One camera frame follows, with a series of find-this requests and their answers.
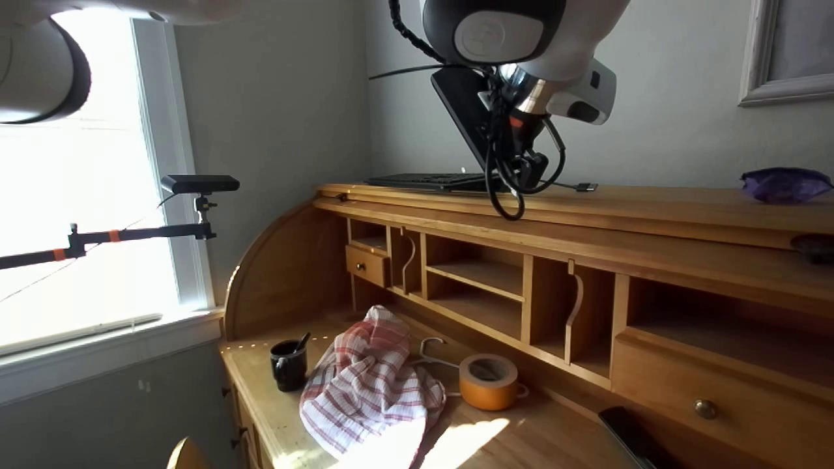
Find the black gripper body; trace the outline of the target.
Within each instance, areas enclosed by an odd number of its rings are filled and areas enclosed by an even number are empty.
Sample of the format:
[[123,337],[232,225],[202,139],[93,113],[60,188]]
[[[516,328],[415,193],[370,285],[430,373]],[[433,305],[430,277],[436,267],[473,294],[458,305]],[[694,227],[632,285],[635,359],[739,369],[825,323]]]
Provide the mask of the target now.
[[451,65],[430,83],[486,174],[498,174],[519,193],[537,193],[550,159],[533,148],[544,131],[539,115],[516,111],[513,88],[496,74]]

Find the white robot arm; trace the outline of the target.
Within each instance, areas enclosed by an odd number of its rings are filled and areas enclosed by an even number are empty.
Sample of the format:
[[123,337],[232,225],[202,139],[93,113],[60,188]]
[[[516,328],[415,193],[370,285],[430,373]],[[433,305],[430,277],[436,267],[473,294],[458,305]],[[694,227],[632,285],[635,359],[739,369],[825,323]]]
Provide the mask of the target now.
[[[0,124],[29,125],[82,107],[90,69],[56,25],[107,12],[178,26],[215,25],[248,0],[0,0]],[[490,186],[537,193],[556,184],[533,139],[558,115],[601,124],[617,78],[593,59],[627,0],[420,0],[400,38],[438,64],[433,86]]]

